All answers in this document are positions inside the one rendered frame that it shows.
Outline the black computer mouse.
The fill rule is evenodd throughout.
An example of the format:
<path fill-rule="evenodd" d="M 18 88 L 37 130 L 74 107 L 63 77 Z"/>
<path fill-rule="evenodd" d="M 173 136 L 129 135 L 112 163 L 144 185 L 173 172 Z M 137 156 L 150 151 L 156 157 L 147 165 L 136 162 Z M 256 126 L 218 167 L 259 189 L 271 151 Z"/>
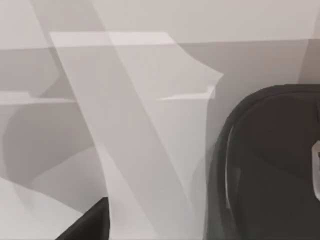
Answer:
<path fill-rule="evenodd" d="M 320 84 L 249 94 L 207 156 L 203 240 L 320 240 Z"/>

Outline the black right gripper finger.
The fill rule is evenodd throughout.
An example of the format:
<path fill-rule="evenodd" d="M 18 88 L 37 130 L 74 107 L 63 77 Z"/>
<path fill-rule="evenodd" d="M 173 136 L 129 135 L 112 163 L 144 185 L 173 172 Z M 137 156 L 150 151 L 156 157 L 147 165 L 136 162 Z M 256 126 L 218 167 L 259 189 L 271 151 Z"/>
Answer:
<path fill-rule="evenodd" d="M 110 240 L 109 198 L 102 197 L 55 240 Z"/>

